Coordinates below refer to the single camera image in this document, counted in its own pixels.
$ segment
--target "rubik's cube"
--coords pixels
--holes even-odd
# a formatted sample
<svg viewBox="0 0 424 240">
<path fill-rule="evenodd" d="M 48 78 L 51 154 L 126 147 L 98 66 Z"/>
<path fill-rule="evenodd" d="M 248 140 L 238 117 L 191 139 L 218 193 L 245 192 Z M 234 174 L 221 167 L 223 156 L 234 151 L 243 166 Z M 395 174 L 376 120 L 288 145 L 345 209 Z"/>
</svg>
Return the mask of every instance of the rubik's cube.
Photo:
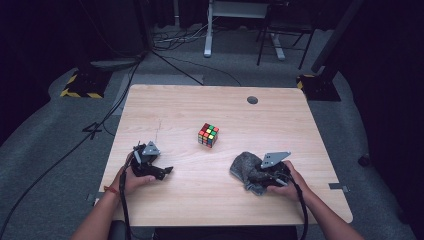
<svg viewBox="0 0 424 240">
<path fill-rule="evenodd" d="M 218 131 L 219 128 L 205 123 L 198 134 L 199 143 L 212 148 L 216 139 L 218 139 Z"/>
</svg>

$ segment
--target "gray carpet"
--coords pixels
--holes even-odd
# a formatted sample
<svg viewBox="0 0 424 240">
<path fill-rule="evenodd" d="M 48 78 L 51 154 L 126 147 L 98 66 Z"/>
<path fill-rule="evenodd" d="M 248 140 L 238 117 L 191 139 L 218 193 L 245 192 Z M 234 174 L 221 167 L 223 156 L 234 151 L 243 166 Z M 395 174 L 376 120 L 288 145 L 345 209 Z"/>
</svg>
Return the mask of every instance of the gray carpet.
<svg viewBox="0 0 424 240">
<path fill-rule="evenodd" d="M 256 32 L 242 29 L 216 33 L 211 58 L 203 57 L 204 39 L 159 54 L 225 71 L 242 86 L 296 87 L 295 78 L 311 73 L 310 67 L 330 34 L 316 33 L 302 70 L 297 69 L 301 52 L 289 50 L 282 62 L 273 49 L 265 49 L 261 65 L 256 66 Z M 168 60 L 188 74 L 203 76 L 205 85 L 238 86 L 226 73 Z M 53 82 L 52 100 L 28 118 L 0 149 L 1 223 L 23 191 L 83 139 L 86 133 L 81 130 L 103 119 L 128 70 L 112 75 L 104 99 L 59 97 L 72 73 L 70 69 Z M 181 75 L 153 54 L 140 64 L 136 74 Z M 397 219 L 396 201 L 375 169 L 357 164 L 357 159 L 367 152 L 366 134 L 349 85 L 341 75 L 336 76 L 334 84 L 341 102 L 309 102 L 309 106 L 340 182 L 351 190 L 346 198 L 354 217 L 352 226 L 366 239 L 414 239 L 409 226 Z M 106 128 L 115 133 L 119 119 L 119 115 L 111 116 Z M 113 139 L 105 131 L 97 133 L 53 168 L 17 207 L 4 239 L 68 239 L 92 208 L 86 197 L 98 190 Z M 136 228 L 136 232 L 146 237 L 151 229 Z M 324 236 L 318 226 L 312 225 L 307 239 Z"/>
</svg>

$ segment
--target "human arm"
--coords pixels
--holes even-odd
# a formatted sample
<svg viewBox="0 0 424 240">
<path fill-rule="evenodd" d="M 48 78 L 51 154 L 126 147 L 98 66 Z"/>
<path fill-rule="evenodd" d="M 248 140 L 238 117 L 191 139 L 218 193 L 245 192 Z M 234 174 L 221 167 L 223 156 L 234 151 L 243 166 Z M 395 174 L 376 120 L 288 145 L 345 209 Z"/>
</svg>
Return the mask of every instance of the human arm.
<svg viewBox="0 0 424 240">
<path fill-rule="evenodd" d="M 74 232 L 71 237 L 72 240 L 104 240 L 108 238 L 112 217 L 120 201 L 119 177 L 121 176 L 122 171 L 123 169 L 121 168 L 110 185 L 111 188 L 118 191 L 118 194 L 115 194 L 112 191 L 105 191 L 103 197 L 97 202 L 90 214 Z M 125 194 L 131 194 L 138 187 L 154 180 L 155 177 L 153 176 L 136 177 L 132 169 L 128 168 L 125 182 Z"/>
<path fill-rule="evenodd" d="M 299 185 L 300 189 L 302 189 L 306 206 L 314 215 L 326 239 L 364 239 L 309 188 L 303 177 L 294 169 L 290 161 L 285 161 L 284 163 L 290 169 L 295 182 Z M 293 183 L 289 183 L 286 187 L 268 186 L 267 190 L 286 196 L 291 200 L 299 201 L 297 191 Z"/>
</svg>

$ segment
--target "gray glove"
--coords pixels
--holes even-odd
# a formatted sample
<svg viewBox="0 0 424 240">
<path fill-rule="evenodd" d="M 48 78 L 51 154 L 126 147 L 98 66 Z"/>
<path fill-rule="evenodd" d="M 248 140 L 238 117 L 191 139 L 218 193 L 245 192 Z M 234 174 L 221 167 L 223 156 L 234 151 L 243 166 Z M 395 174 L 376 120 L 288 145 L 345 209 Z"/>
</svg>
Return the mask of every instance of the gray glove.
<svg viewBox="0 0 424 240">
<path fill-rule="evenodd" d="M 265 194 L 266 188 L 259 183 L 252 183 L 248 179 L 263 179 L 266 173 L 259 172 L 255 166 L 260 165 L 262 160 L 250 152 L 243 152 L 234 159 L 230 172 L 244 183 L 246 190 L 261 196 Z"/>
</svg>

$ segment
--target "table surface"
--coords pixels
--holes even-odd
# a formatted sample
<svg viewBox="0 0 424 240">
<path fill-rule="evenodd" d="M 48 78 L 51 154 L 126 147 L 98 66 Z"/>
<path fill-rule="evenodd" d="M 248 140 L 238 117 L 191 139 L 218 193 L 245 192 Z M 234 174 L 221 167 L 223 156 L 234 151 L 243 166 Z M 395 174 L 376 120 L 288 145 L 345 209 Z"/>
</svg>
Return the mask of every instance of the table surface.
<svg viewBox="0 0 424 240">
<path fill-rule="evenodd" d="M 254 96 L 257 104 L 249 104 Z M 213 148 L 198 143 L 209 123 L 219 137 Z M 352 213 L 317 126 L 299 89 L 133 85 L 99 188 L 109 185 L 137 143 L 153 141 L 161 155 L 154 166 L 174 169 L 127 196 L 132 226 L 225 226 L 302 224 L 299 203 L 266 193 L 256 196 L 229 169 L 243 151 L 263 159 L 288 157 L 311 189 L 345 221 Z M 310 222 L 316 222 L 309 213 Z M 122 208 L 115 219 L 123 219 Z"/>
</svg>

